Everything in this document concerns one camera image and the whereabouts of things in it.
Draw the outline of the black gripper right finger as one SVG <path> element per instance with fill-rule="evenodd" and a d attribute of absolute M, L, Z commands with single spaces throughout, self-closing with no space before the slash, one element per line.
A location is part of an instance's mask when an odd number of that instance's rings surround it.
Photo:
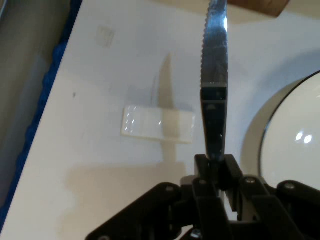
<path fill-rule="evenodd" d="M 320 192 L 294 180 L 269 186 L 262 178 L 243 175 L 234 156 L 219 166 L 219 185 L 239 221 L 258 223 L 271 240 L 318 240 Z"/>

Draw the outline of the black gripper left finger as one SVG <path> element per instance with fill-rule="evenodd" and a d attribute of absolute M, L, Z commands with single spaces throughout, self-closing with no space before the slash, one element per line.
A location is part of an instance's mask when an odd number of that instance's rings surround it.
<path fill-rule="evenodd" d="M 92 231 L 88 240 L 174 240 L 183 227 L 185 239 L 226 240 L 228 218 L 218 183 L 223 161 L 195 156 L 198 174 L 181 185 L 163 182 Z"/>

